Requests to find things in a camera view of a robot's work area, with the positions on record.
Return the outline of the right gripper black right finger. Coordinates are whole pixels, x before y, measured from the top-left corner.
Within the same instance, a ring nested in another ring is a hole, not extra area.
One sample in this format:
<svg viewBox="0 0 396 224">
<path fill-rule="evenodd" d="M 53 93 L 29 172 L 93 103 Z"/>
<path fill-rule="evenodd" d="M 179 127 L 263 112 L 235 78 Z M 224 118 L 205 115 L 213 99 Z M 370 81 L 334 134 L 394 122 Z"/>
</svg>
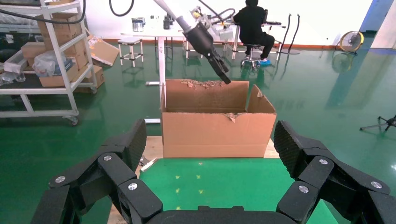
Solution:
<svg viewBox="0 0 396 224">
<path fill-rule="evenodd" d="M 274 147 L 294 180 L 276 211 L 305 224 L 320 200 L 353 224 L 393 224 L 396 199 L 384 182 L 340 160 L 319 140 L 297 134 L 277 122 Z"/>
</svg>

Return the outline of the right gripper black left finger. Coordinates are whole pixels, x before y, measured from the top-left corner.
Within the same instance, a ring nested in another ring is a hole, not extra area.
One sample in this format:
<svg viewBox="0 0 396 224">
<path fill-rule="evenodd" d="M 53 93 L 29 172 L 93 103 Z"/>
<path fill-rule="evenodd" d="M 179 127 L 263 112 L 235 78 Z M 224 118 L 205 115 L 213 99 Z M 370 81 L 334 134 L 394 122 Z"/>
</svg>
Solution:
<svg viewBox="0 0 396 224">
<path fill-rule="evenodd" d="M 124 134 L 108 138 L 92 157 L 52 177 L 33 224 L 79 224 L 100 199 L 109 197 L 128 224 L 146 224 L 163 203 L 136 175 L 147 141 L 139 119 Z"/>
</svg>

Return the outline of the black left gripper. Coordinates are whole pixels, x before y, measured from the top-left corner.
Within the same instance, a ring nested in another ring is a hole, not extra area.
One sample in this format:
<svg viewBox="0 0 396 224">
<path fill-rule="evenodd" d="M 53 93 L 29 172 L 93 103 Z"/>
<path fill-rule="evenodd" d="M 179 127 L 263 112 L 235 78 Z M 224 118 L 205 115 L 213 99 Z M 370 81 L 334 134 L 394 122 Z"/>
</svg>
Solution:
<svg viewBox="0 0 396 224">
<path fill-rule="evenodd" d="M 225 83 L 230 84 L 231 80 L 226 75 L 229 71 L 223 58 L 214 54 L 213 37 L 209 34 L 202 23 L 197 23 L 195 27 L 184 31 L 184 36 L 192 45 L 194 50 L 207 58 L 217 76 Z"/>
</svg>

